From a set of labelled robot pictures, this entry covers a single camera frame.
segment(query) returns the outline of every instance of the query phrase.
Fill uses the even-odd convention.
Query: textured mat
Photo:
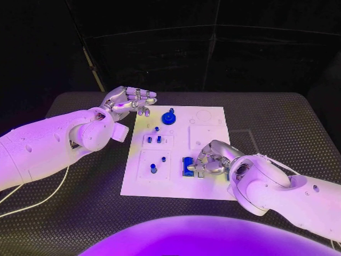
[[[48,117],[97,106],[101,92],[64,93]],[[300,174],[341,184],[341,155],[305,98],[295,93],[159,93],[159,105],[222,106],[231,145],[247,154],[258,151]],[[55,196],[38,207],[0,218],[0,255],[77,255],[128,226],[176,215],[217,215],[251,220],[329,245],[296,228],[273,211],[257,217],[237,202],[202,199],[120,196],[134,113],[123,143],[104,149],[71,167]],[[43,200],[65,171],[32,182],[0,205],[0,214]]]

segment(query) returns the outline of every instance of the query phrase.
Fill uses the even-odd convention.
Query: white board
[[[160,117],[170,108],[176,121],[165,125]],[[195,172],[193,177],[182,176],[183,157],[195,160],[214,139],[230,144],[222,107],[149,106],[149,109],[149,117],[136,116],[120,195],[234,200],[227,192],[225,174],[205,173],[198,178]],[[156,165],[156,173],[150,172],[150,164]]]

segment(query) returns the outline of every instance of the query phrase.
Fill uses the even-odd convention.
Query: dark background
[[[297,92],[341,152],[341,1],[0,2],[0,136],[66,91]]]

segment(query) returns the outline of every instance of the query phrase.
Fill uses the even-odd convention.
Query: robotic arm
[[[39,180],[98,151],[110,138],[123,142],[127,127],[115,121],[130,111],[149,116],[153,92],[118,87],[100,107],[30,123],[0,137],[0,191]]]
[[[188,169],[214,175],[228,172],[228,193],[247,211],[261,216],[271,209],[296,227],[341,243],[341,185],[302,175],[286,176],[273,163],[292,170],[214,140]]]

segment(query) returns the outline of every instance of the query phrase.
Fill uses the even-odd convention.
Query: robotic hand
[[[123,142],[127,127],[115,121],[130,111],[149,116],[156,93],[120,86],[100,107],[30,123],[0,137],[0,191],[39,180],[98,151],[110,138]]]
[[[244,155],[212,140],[188,169],[215,175],[228,172],[228,193],[247,211],[261,216],[271,209],[296,227],[341,243],[341,185],[286,176],[276,165],[296,173],[266,156]]]

